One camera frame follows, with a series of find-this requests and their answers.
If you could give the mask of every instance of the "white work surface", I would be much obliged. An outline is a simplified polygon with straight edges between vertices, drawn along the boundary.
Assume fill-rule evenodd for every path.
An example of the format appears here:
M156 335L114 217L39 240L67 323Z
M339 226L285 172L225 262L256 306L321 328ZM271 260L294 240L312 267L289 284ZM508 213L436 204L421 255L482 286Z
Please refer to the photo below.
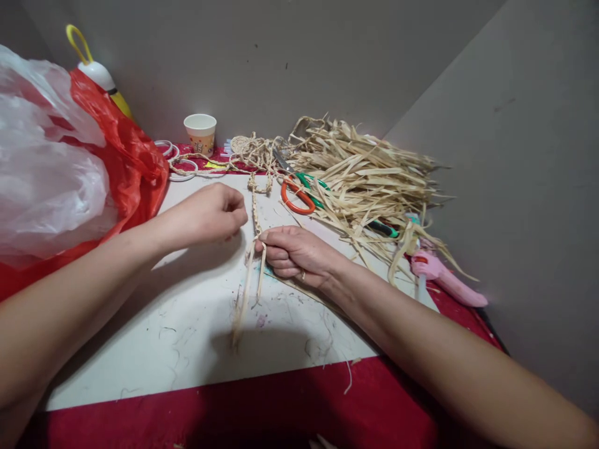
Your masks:
M216 181L244 194L251 217L246 175L171 183L162 211ZM296 224L279 198L277 185L271 197L258 195L263 229ZM297 217L348 257L355 255L349 244L339 241L325 226ZM251 219L240 234L228 243L173 253L136 280L139 285L123 308L61 372L47 410L376 355L359 333L328 308L268 276L258 305L248 309L234 353L230 349L231 324L245 282L245 251L254 235ZM387 267L370 254L368 257L373 269L386 279ZM409 271L405 259L401 264ZM250 306L256 301L258 266L259 260L255 260ZM414 297L415 286L404 274L398 273L397 285ZM428 293L423 303L438 312Z

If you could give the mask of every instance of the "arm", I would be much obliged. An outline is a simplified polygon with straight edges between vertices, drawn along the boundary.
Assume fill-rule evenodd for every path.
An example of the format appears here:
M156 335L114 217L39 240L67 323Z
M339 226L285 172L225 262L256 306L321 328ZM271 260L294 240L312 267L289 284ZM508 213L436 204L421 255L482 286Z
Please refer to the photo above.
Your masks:
M212 184L2 302L0 360L10 369L0 370L0 447L16 443L51 379L119 310L128 279L247 219L241 193Z
M457 418L508 448L596 448L597 426L503 352L295 226L260 238L282 277L320 289ZM263 249L261 243L256 248Z

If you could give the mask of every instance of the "white plastic bag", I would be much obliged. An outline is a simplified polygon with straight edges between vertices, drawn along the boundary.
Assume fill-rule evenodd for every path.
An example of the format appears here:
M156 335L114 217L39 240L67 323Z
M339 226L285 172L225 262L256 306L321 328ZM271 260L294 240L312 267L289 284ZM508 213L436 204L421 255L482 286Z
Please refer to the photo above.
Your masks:
M63 68L0 46L0 262L47 258L100 238L116 224L102 160L60 142L72 136L105 146L100 127L70 89Z

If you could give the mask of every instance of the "white paper cup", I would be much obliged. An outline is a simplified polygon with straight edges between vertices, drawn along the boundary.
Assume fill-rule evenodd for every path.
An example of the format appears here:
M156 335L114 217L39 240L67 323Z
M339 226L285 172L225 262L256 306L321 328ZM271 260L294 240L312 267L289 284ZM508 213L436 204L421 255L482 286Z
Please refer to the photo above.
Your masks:
M211 157L214 152L214 130L217 120L207 114L189 115L183 121L193 151Z

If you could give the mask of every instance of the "pink glue gun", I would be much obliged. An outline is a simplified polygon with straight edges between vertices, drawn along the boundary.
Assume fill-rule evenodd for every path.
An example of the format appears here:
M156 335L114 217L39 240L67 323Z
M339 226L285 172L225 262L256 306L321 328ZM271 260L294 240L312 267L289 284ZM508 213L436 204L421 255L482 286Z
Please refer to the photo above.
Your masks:
M426 279L435 281L457 302L469 307L485 307L489 302L480 293L455 277L443 263L426 251L416 251L412 256L412 272L419 276L419 286L424 287Z

